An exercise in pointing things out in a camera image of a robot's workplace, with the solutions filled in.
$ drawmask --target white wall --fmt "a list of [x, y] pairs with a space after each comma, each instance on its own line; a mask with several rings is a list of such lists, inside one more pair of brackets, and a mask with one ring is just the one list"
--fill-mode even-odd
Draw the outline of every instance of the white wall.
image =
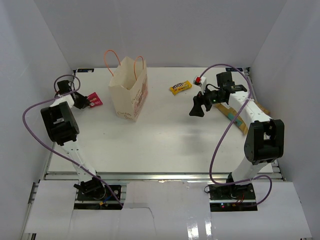
[[[251, 66], [286, 0], [34, 0], [70, 67]], [[117, 60], [109, 56], [111, 65]]]
[[258, 101], [285, 125], [279, 160], [320, 239], [320, 1], [288, 0], [252, 65]]
[[[33, 0], [0, 0], [0, 239], [20, 237], [33, 182], [49, 153], [27, 132], [22, 113], [54, 94], [71, 70]], [[40, 109], [27, 121], [46, 136]]]

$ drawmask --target yellow candy wrapper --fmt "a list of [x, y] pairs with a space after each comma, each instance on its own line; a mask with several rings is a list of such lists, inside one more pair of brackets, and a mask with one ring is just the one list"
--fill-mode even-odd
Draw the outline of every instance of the yellow candy wrapper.
[[192, 88], [192, 84], [189, 81], [184, 81], [170, 87], [170, 91], [173, 93], [173, 95], [176, 95], [177, 93], [190, 88]]

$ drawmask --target robotic arm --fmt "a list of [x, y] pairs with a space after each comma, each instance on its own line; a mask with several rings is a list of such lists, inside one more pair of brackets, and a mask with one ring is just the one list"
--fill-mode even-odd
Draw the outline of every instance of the robotic arm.
[[[248, 98], [247, 89], [243, 85], [235, 85], [231, 72], [222, 72], [216, 75], [217, 90], [209, 90], [205, 77], [196, 77], [193, 84], [201, 87], [201, 91], [193, 98], [193, 108], [190, 116], [203, 117], [202, 105], [208, 112], [213, 104], [221, 103], [227, 108], [239, 111]], [[266, 115], [250, 100], [240, 113], [246, 126], [248, 134], [244, 144], [244, 155], [242, 162], [233, 172], [229, 174], [227, 183], [237, 182], [244, 179], [252, 179], [267, 164], [273, 163], [284, 153], [284, 123], [274, 120]], [[237, 183], [235, 186], [226, 186], [229, 194], [234, 192], [244, 193], [252, 190], [252, 185], [247, 182]]]
[[[59, 88], [58, 94], [60, 95], [72, 91], [68, 80], [59, 81], [57, 85]], [[41, 109], [41, 115], [49, 138], [60, 145], [68, 157], [99, 177], [90, 163], [84, 160], [86, 158], [77, 141], [77, 135], [80, 131], [74, 115], [71, 112], [73, 106], [78, 109], [84, 109], [89, 104], [90, 101], [86, 96], [75, 92], [60, 97], [49, 107]], [[106, 193], [103, 184], [98, 179], [88, 175], [80, 167], [76, 165], [73, 166], [80, 182], [80, 185], [75, 184], [74, 187], [87, 197], [92, 197], [96, 200], [102, 199]]]

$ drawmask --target red snack package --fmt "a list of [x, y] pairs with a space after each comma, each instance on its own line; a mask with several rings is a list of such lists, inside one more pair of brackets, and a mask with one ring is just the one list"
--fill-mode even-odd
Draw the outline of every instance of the red snack package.
[[103, 104], [96, 92], [91, 93], [87, 98], [91, 102], [89, 108], [94, 108]]

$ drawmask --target bag handle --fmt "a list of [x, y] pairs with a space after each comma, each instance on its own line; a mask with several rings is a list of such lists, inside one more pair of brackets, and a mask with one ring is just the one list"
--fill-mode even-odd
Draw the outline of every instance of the bag handle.
[[137, 59], [138, 58], [141, 58], [142, 59], [142, 69], [145, 68], [145, 64], [144, 64], [144, 58], [142, 56], [137, 56], [136, 59], [134, 60], [134, 64], [133, 64], [133, 71], [134, 71], [134, 77], [135, 77], [135, 80], [137, 81], [137, 75], [136, 75], [136, 62], [137, 62]]
[[115, 54], [115, 56], [116, 56], [116, 59], [118, 59], [118, 62], [119, 62], [119, 65], [120, 65], [120, 66], [121, 66], [121, 63], [120, 63], [119, 57], [118, 57], [118, 55], [116, 54], [115, 51], [113, 51], [112, 49], [109, 49], [109, 50], [105, 51], [105, 53], [104, 53], [104, 55], [103, 55], [104, 64], [105, 64], [105, 66], [108, 68], [109, 72], [112, 74], [112, 77], [113, 77], [113, 76], [114, 76], [114, 73], [110, 70], [110, 68], [109, 68], [109, 66], [108, 66], [108, 64], [107, 64], [107, 61], [106, 61], [106, 55], [107, 55], [108, 52], [113, 52], [113, 53]]

